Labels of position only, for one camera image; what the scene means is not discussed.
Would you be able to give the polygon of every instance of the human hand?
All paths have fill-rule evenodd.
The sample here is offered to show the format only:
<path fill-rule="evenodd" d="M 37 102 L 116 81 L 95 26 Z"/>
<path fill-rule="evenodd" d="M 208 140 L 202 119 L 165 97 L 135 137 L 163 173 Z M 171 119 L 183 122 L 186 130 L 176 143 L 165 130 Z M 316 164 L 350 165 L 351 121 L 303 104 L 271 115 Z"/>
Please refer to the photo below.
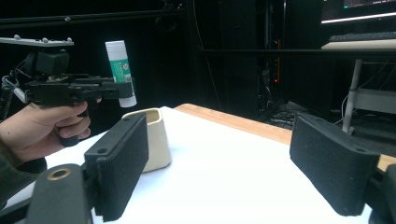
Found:
<path fill-rule="evenodd" d="M 0 123 L 0 144 L 4 154 L 17 167 L 64 148 L 58 136 L 88 137 L 91 134 L 88 128 L 90 118 L 77 117 L 86 109 L 86 102 L 56 107 L 27 105 Z"/>

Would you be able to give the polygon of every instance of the cup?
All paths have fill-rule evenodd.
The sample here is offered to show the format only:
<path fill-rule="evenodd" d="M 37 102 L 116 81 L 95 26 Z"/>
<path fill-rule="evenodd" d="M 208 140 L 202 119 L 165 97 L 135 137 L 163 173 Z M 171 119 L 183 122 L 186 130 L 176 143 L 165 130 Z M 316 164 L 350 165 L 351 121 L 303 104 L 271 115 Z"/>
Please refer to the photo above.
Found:
<path fill-rule="evenodd" d="M 159 108 L 149 108 L 124 114 L 122 118 L 146 113 L 148 124 L 148 162 L 143 172 L 153 171 L 167 166 L 172 158 L 168 145 L 163 114 Z"/>

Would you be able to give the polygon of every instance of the dark green sleeve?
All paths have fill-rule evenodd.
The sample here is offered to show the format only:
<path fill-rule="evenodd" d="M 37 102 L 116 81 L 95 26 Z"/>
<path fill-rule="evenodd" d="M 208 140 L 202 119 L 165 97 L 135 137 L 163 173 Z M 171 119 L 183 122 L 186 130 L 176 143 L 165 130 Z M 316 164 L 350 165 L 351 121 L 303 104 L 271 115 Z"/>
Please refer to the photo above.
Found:
<path fill-rule="evenodd" d="M 6 205 L 9 198 L 34 182 L 45 170 L 47 163 L 44 158 L 28 161 L 15 168 L 0 149 L 0 209 Z"/>

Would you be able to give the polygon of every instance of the glue stick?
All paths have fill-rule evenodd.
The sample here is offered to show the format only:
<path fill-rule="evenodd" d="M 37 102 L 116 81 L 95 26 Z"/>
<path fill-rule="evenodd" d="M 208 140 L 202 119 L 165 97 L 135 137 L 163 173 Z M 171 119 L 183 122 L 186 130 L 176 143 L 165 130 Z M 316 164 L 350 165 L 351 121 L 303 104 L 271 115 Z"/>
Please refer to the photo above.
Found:
<path fill-rule="evenodd" d="M 136 96 L 134 95 L 134 84 L 132 82 L 131 68 L 128 63 L 125 43 L 123 40 L 106 42 L 108 60 L 110 61 L 111 71 L 115 82 L 131 82 L 132 97 L 120 98 L 121 107 L 136 105 Z"/>

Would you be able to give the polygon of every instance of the computer monitor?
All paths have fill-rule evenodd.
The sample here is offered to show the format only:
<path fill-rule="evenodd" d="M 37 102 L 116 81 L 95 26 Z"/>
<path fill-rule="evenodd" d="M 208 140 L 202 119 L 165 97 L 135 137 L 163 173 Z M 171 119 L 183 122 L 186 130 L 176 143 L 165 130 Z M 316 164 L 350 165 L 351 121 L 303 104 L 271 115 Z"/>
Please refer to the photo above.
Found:
<path fill-rule="evenodd" d="M 396 18 L 396 0 L 322 0 L 321 24 Z"/>

